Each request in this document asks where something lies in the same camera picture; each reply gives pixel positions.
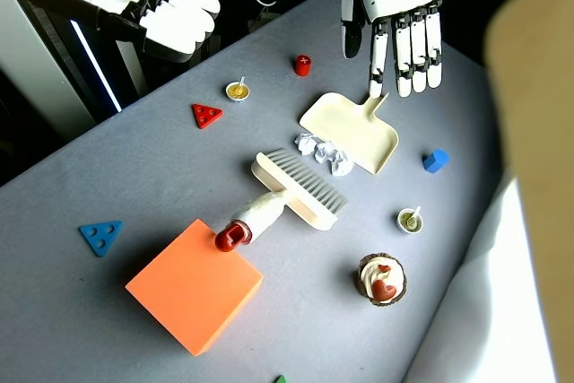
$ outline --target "gray bristles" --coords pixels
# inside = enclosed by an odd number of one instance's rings
[[[270,152],[265,156],[297,181],[331,213],[337,214],[347,203],[344,196],[305,166],[297,156],[284,148]]]

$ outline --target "gray table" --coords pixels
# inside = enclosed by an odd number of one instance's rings
[[[499,137],[481,67],[444,47],[437,90],[391,95],[378,115],[401,143],[378,176],[331,178],[349,199],[330,232],[293,213],[240,252],[264,275],[255,298],[211,351],[194,358],[124,285],[195,218],[215,230],[265,191],[250,173],[257,152],[292,148],[298,119],[324,92],[365,97],[369,48],[341,55],[340,0],[310,0],[73,141],[0,188],[0,381],[266,383],[397,382],[457,268],[500,178]],[[366,29],[365,40],[370,40]],[[292,60],[309,54],[307,78]],[[252,94],[222,89],[246,75]],[[189,105],[224,109],[199,130]],[[439,174],[421,157],[437,147]],[[405,236],[394,216],[422,205],[424,231]],[[102,259],[77,228],[122,220]],[[376,308],[352,284],[359,260],[387,252],[408,290]]]

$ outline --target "orange block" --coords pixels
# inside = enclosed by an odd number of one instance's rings
[[[219,251],[215,232],[197,219],[126,289],[197,356],[212,346],[262,280],[239,253]]]

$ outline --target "dustpan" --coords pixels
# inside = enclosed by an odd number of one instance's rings
[[[331,141],[356,164],[379,174],[398,146],[396,130],[375,116],[387,98],[368,98],[357,105],[339,93],[326,93],[303,115],[299,124],[323,141]]]

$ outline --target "white robotic hand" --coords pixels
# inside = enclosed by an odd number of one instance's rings
[[[382,92],[387,43],[393,33],[399,95],[406,97],[411,89],[421,92],[427,82],[430,87],[439,86],[440,3],[441,0],[342,0],[345,57],[354,57],[359,51],[363,11],[372,24],[370,97],[377,98]]]

